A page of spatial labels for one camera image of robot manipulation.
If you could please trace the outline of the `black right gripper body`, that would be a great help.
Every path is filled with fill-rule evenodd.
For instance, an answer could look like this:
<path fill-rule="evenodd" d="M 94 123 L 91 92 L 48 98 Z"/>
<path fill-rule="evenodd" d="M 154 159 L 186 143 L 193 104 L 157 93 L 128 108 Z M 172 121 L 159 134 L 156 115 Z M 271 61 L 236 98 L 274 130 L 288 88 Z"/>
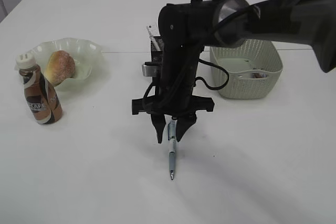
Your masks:
<path fill-rule="evenodd" d="M 159 90 L 155 95 L 148 96 L 145 92 L 143 98 L 132 100 L 132 114 L 183 116 L 198 110 L 212 112 L 214 101 L 211 98 L 192 95 L 200 53 L 196 45 L 165 49 L 160 79 L 149 86 L 158 86 Z"/>

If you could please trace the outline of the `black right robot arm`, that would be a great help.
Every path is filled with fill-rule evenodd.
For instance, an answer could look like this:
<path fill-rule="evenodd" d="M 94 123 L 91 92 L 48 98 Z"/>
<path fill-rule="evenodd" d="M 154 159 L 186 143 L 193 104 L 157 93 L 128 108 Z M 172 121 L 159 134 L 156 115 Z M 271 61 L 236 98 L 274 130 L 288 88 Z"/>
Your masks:
<path fill-rule="evenodd" d="M 164 43 L 161 61 L 147 62 L 157 71 L 132 113 L 151 116 L 162 142 L 165 116 L 177 120 L 176 139 L 196 123 L 196 112 L 211 112 L 211 98 L 193 95 L 197 65 L 204 47 L 236 48 L 246 39 L 304 44 L 312 47 L 323 72 L 335 68 L 335 0 L 191 0 L 167 4 L 158 17 Z"/>

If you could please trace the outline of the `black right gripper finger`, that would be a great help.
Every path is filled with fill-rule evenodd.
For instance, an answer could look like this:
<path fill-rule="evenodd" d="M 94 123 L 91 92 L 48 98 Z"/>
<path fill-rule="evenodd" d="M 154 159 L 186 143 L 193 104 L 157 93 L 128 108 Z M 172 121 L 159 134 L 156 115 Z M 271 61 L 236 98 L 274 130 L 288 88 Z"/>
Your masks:
<path fill-rule="evenodd" d="M 176 121 L 176 140 L 180 142 L 186 131 L 197 121 L 196 115 L 185 115 L 179 117 Z"/>
<path fill-rule="evenodd" d="M 156 130 L 158 143 L 162 143 L 163 131 L 166 125 L 164 114 L 151 114 L 151 121 Z"/>

